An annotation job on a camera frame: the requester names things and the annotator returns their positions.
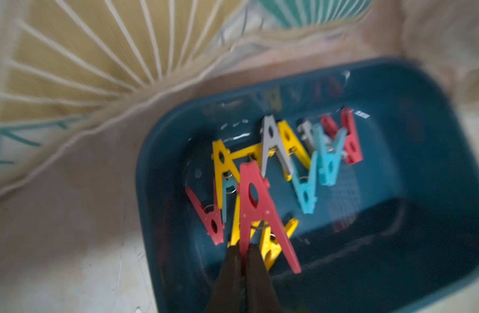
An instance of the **dark blue plastic basin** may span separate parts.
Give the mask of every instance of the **dark blue plastic basin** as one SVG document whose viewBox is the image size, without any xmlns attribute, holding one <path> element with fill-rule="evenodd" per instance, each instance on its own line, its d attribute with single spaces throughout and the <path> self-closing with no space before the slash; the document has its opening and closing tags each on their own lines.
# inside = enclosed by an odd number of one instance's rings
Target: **dark blue plastic basin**
<svg viewBox="0 0 479 313">
<path fill-rule="evenodd" d="M 343 106 L 369 115 L 355 115 L 364 160 L 343 162 L 336 186 L 318 186 L 313 215 L 269 159 L 279 215 L 300 221 L 292 244 L 302 273 L 283 255 L 270 271 L 284 310 L 413 311 L 479 275 L 479 169 L 449 100 L 412 64 L 379 59 L 193 100 L 156 124 L 136 184 L 160 313 L 202 312 L 226 252 L 184 194 L 188 184 L 212 202 L 211 141 L 236 151 L 260 142 L 264 115 L 296 132 L 301 118 L 331 113 L 339 123 Z"/>
</svg>

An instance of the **clothespin hole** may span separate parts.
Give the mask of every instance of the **clothespin hole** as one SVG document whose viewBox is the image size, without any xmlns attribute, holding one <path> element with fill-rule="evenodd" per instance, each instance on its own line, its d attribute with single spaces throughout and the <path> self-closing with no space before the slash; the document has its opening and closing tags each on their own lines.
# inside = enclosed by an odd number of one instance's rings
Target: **clothespin hole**
<svg viewBox="0 0 479 313">
<path fill-rule="evenodd" d="M 225 158 L 222 152 L 218 153 L 218 159 L 222 162 L 222 164 L 225 164 Z"/>
<path fill-rule="evenodd" d="M 250 186 L 248 187 L 248 192 L 249 192 L 251 205 L 253 205 L 254 208 L 257 208 L 258 192 L 257 192 L 257 188 L 255 188 L 255 185 L 250 184 Z"/>
<path fill-rule="evenodd" d="M 213 230 L 214 233 L 217 233 L 218 231 L 217 223 L 215 223 L 214 220 L 211 220 L 211 229 Z"/>
</svg>

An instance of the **gray clothespin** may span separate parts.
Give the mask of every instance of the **gray clothespin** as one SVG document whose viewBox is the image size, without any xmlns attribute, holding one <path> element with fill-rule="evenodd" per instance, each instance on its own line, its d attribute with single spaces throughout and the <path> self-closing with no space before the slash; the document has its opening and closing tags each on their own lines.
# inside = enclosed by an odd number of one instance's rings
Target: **gray clothespin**
<svg viewBox="0 0 479 313">
<path fill-rule="evenodd" d="M 297 130 L 302 138 L 302 141 L 305 143 L 305 147 L 309 155 L 312 155 L 314 152 L 314 139 L 312 138 L 312 123 L 308 120 L 305 120 L 302 124 L 297 127 Z"/>
<path fill-rule="evenodd" d="M 297 130 L 302 138 L 302 141 L 305 143 L 305 147 L 307 148 L 307 152 L 312 154 L 314 152 L 314 138 L 312 137 L 312 123 L 309 120 L 305 120 L 302 124 L 297 127 Z M 327 135 L 324 134 L 324 143 L 328 147 L 329 150 L 332 149 L 331 144 L 333 140 Z M 342 151 L 342 159 L 344 160 L 347 158 L 347 151 Z"/>
<path fill-rule="evenodd" d="M 284 172 L 291 176 L 293 174 L 293 168 L 286 149 L 283 146 L 280 130 L 277 127 L 274 116 L 266 115 L 262 120 L 262 158 L 260 166 L 262 177 L 265 177 L 265 172 L 268 168 L 269 150 L 271 148 L 276 149 L 276 156 L 280 160 Z"/>
</svg>

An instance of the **plastic clothespin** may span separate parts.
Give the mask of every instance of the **plastic clothespin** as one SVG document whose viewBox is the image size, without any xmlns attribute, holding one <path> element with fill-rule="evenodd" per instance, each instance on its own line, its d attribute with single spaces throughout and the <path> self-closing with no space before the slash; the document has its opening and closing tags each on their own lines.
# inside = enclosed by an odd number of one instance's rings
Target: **plastic clothespin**
<svg viewBox="0 0 479 313">
<path fill-rule="evenodd" d="M 284 230 L 288 238 L 293 235 L 295 228 L 299 225 L 299 220 L 296 218 L 292 218 L 286 226 Z M 271 239 L 271 229 L 267 227 L 262 231 L 262 236 L 260 238 L 260 253 L 262 254 L 262 258 L 264 259 L 265 267 L 270 270 L 270 268 L 274 265 L 277 257 L 281 254 L 281 246 L 276 239 Z"/>
<path fill-rule="evenodd" d="M 335 139 L 335 136 L 338 132 L 338 127 L 336 123 L 330 116 L 322 116 L 321 124 L 324 127 L 324 131 L 330 135 L 332 139 Z M 361 152 L 361 145 L 359 138 L 357 137 L 357 128 L 354 121 L 353 111 L 349 108 L 344 108 L 341 112 L 341 122 L 342 127 L 347 128 L 347 137 L 345 138 L 344 149 L 347 153 L 345 161 L 348 164 L 355 164 L 363 160 L 363 154 Z"/>
<path fill-rule="evenodd" d="M 191 200 L 192 206 L 198 213 L 199 218 L 203 222 L 206 228 L 206 234 L 211 237 L 215 245 L 219 245 L 224 242 L 224 228 L 225 225 L 222 223 L 222 218 L 220 217 L 220 211 L 217 205 L 217 191 L 215 182 L 213 182 L 213 211 L 205 213 L 205 207 L 201 204 L 198 197 L 191 190 L 191 188 L 186 187 L 185 192 Z"/>
<path fill-rule="evenodd" d="M 227 195 L 234 193 L 237 190 L 238 182 L 234 176 L 230 176 L 229 178 L 222 179 L 222 190 L 225 191 L 225 195 L 222 201 L 222 222 L 225 223 L 227 221 Z M 227 189 L 230 187 L 236 188 L 235 191 L 228 192 Z"/>
<path fill-rule="evenodd" d="M 271 232 L 276 236 L 283 253 L 295 274 L 300 273 L 299 259 L 295 254 L 292 243 L 284 230 L 283 223 L 277 214 L 276 206 L 269 194 L 269 181 L 262 178 L 260 170 L 255 162 L 243 163 L 240 168 L 241 183 L 238 185 L 241 197 L 241 211 L 239 215 L 239 251 L 246 257 L 251 233 L 251 224 L 254 221 L 263 220 L 268 223 Z M 257 190 L 258 201 L 255 201 L 250 193 L 250 185 Z"/>
<path fill-rule="evenodd" d="M 232 234 L 231 234 L 231 241 L 227 245 L 230 247 L 232 245 L 236 245 L 239 241 L 239 208 L 240 208 L 241 200 L 239 195 L 236 196 L 236 207 L 234 208 L 234 219 L 232 220 Z M 253 227 L 258 227 L 260 221 L 253 222 Z M 252 229 L 250 232 L 250 239 L 255 234 L 255 229 Z"/>
<path fill-rule="evenodd" d="M 292 163 L 281 140 L 280 131 L 274 120 L 274 116 L 266 115 L 262 121 L 262 155 L 260 162 L 262 177 L 265 177 L 265 172 L 268 168 L 268 156 L 271 148 L 276 148 L 276 155 L 285 172 L 285 178 L 286 180 L 290 180 L 293 174 Z"/>
<path fill-rule="evenodd" d="M 318 152 L 319 184 L 333 186 L 336 184 L 338 169 L 340 168 L 347 129 L 339 129 L 330 148 L 328 148 L 324 142 L 323 127 L 321 124 L 315 124 L 312 127 L 312 135 L 314 136 L 314 147 Z"/>
<path fill-rule="evenodd" d="M 281 121 L 277 123 L 277 126 L 280 130 L 281 140 L 283 141 L 286 153 L 288 155 L 290 155 L 290 153 L 295 154 L 302 165 L 304 165 L 306 169 L 309 169 L 309 167 L 311 167 L 311 158 L 295 133 L 293 133 L 293 130 L 288 123 L 286 121 Z M 284 177 L 286 180 L 289 180 L 287 173 L 284 173 Z"/>
<path fill-rule="evenodd" d="M 301 183 L 299 171 L 295 164 L 293 165 L 292 184 L 297 198 L 299 199 L 300 207 L 304 214 L 313 214 L 314 207 L 318 198 L 316 197 L 316 169 L 318 167 L 318 152 L 314 151 L 311 157 L 311 168 L 305 183 Z"/>
<path fill-rule="evenodd" d="M 215 167 L 215 181 L 217 182 L 217 201 L 218 208 L 222 210 L 223 206 L 223 184 L 222 177 L 224 173 L 230 172 L 232 176 L 239 182 L 239 172 L 236 165 L 232 161 L 231 152 L 226 149 L 222 140 L 217 140 L 212 143 L 213 154 L 213 166 Z"/>
<path fill-rule="evenodd" d="M 314 139 L 312 137 L 312 123 L 308 120 L 305 120 L 302 124 L 297 127 L 297 131 L 302 138 L 302 141 L 305 143 L 309 153 L 314 151 Z"/>
<path fill-rule="evenodd" d="M 314 136 L 312 135 L 312 123 L 308 120 L 305 120 L 297 127 L 297 130 L 299 131 L 300 137 L 302 138 L 302 141 L 304 141 L 305 147 L 307 147 L 308 152 L 312 153 L 314 151 Z M 324 142 L 326 142 L 327 146 L 331 146 L 333 140 L 325 134 Z M 347 155 L 347 152 L 343 150 L 342 159 L 347 158 Z"/>
<path fill-rule="evenodd" d="M 269 150 L 269 157 L 273 156 L 275 152 L 276 152 L 276 149 L 270 149 Z M 243 148 L 243 149 L 238 150 L 236 152 L 232 152 L 231 153 L 231 158 L 233 160 L 236 160 L 236 159 L 239 159 L 239 158 L 251 156 L 252 159 L 257 161 L 257 164 L 260 167 L 261 155 L 262 155 L 262 144 L 257 143 L 255 145 Z"/>
</svg>

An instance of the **yellow clothespin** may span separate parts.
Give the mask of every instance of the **yellow clothespin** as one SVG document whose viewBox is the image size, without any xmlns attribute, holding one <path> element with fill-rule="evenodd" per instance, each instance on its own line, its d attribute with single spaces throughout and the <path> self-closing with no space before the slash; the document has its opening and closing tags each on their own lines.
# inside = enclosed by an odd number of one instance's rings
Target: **yellow clothespin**
<svg viewBox="0 0 479 313">
<path fill-rule="evenodd" d="M 276 152 L 275 149 L 269 150 L 269 157 L 273 156 L 275 152 Z M 257 161 L 258 166 L 260 166 L 261 154 L 262 154 L 262 144 L 257 143 L 256 145 L 249 146 L 231 153 L 231 158 L 235 160 L 235 159 L 251 156 L 252 159 Z"/>
<path fill-rule="evenodd" d="M 299 225 L 299 220 L 296 218 L 292 218 L 284 227 L 288 238 L 293 235 L 295 228 Z M 265 267 L 270 270 L 274 261 L 281 253 L 281 246 L 277 242 L 276 239 L 270 238 L 271 231 L 270 227 L 267 227 L 262 231 L 262 236 L 260 238 L 260 253 L 262 254 L 262 258 L 264 259 Z"/>
<path fill-rule="evenodd" d="M 239 195 L 236 195 L 236 207 L 234 209 L 234 220 L 232 221 L 232 234 L 231 234 L 231 241 L 227 245 L 227 247 L 230 247 L 232 245 L 236 245 L 239 241 Z M 260 224 L 260 221 L 253 222 L 252 225 L 254 227 L 258 227 Z M 253 237 L 253 234 L 255 234 L 255 229 L 252 229 L 250 232 L 250 239 Z"/>
<path fill-rule="evenodd" d="M 306 169 L 311 167 L 311 157 L 305 151 L 304 146 L 293 133 L 293 130 L 290 128 L 286 121 L 281 121 L 277 123 L 277 127 L 280 130 L 281 140 L 283 141 L 283 146 L 286 149 L 286 153 L 294 153 L 295 156 L 300 160 L 300 162 L 305 166 Z"/>
<path fill-rule="evenodd" d="M 218 208 L 222 210 L 223 206 L 223 187 L 222 187 L 222 177 L 224 173 L 231 172 L 232 176 L 236 178 L 236 181 L 239 183 L 239 171 L 236 168 L 236 165 L 232 161 L 231 152 L 229 149 L 226 149 L 222 140 L 217 140 L 212 143 L 213 155 L 213 166 L 215 167 L 215 181 L 217 187 L 217 203 Z"/>
</svg>

